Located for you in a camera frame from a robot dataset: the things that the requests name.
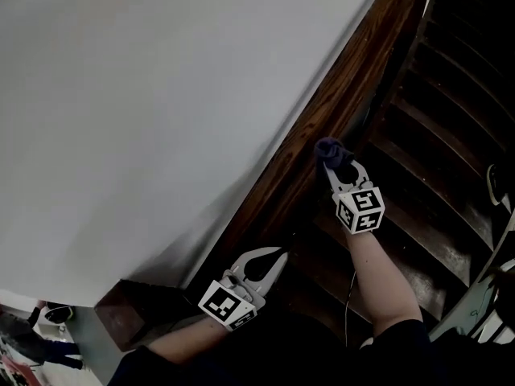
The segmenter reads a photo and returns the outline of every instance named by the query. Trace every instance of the staircase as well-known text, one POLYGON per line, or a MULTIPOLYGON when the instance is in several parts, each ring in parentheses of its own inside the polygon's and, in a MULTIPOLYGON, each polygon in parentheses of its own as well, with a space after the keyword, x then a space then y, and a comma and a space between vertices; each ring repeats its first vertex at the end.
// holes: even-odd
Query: staircase
MULTIPOLYGON (((515 0, 431 0, 386 100, 357 147, 383 194, 374 232, 414 288, 428 329, 480 275, 508 212, 485 174, 515 138, 515 0)), ((311 315, 348 345, 372 334, 346 240, 327 193, 295 233, 275 301, 311 315)))

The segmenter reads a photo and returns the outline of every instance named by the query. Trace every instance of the forearm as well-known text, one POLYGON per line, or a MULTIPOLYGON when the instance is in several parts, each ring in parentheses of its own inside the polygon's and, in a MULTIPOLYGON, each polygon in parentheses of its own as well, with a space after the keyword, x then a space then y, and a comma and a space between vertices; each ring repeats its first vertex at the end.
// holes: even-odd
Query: forearm
POLYGON ((404 320, 422 321, 410 284, 370 232, 347 233, 348 249, 374 335, 404 320))
POLYGON ((149 349, 156 355, 182 364, 215 347, 229 332, 213 318, 204 318, 188 327, 155 340, 149 349))

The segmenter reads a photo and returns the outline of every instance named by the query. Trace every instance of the fiducial marker cube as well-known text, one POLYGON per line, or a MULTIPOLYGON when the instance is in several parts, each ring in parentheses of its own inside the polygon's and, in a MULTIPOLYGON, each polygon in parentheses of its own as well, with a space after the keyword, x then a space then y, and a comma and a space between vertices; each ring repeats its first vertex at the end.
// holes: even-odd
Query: fiducial marker cube
POLYGON ((228 331, 234 331, 257 315, 256 306, 218 281, 212 281, 199 302, 199 308, 224 325, 228 331))
POLYGON ((336 217, 354 235, 379 227, 385 203, 379 187, 340 193, 336 201, 336 217))

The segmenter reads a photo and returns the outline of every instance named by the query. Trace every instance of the white wall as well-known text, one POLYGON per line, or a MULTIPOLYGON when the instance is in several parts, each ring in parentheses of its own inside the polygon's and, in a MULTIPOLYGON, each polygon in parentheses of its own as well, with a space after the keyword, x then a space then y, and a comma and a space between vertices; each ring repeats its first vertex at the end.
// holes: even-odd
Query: white wall
POLYGON ((0 0, 0 287, 180 283, 369 2, 0 0))
POLYGON ((0 289, 0 305, 10 308, 32 312, 37 303, 37 299, 28 298, 20 294, 12 293, 9 290, 0 289))

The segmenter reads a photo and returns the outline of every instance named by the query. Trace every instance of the cable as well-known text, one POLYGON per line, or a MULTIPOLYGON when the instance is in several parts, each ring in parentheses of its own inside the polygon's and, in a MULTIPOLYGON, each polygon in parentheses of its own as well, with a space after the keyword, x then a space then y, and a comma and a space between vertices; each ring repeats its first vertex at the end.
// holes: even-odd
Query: cable
POLYGON ((356 279, 356 270, 352 275, 351 285, 348 288, 347 300, 345 301, 345 347, 347 347, 347 310, 348 302, 351 300, 352 287, 354 286, 354 279, 356 279))

